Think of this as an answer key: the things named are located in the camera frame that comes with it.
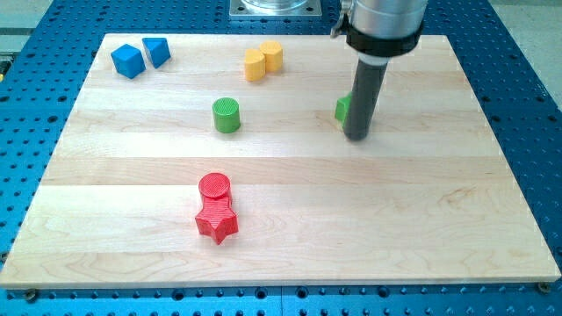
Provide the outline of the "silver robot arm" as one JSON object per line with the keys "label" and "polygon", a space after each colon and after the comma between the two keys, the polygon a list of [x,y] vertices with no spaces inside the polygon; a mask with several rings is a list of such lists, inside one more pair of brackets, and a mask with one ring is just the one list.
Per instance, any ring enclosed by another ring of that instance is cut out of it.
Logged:
{"label": "silver robot arm", "polygon": [[330,37],[344,32],[344,20],[360,33],[393,40],[416,32],[423,20],[428,0],[343,0],[340,16]]}

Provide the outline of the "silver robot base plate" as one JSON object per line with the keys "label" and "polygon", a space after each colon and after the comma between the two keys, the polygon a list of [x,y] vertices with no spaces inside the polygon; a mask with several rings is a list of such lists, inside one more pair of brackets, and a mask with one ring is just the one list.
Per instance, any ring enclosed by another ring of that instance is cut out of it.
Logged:
{"label": "silver robot base plate", "polygon": [[229,16],[253,17],[320,17],[321,0],[230,0]]}

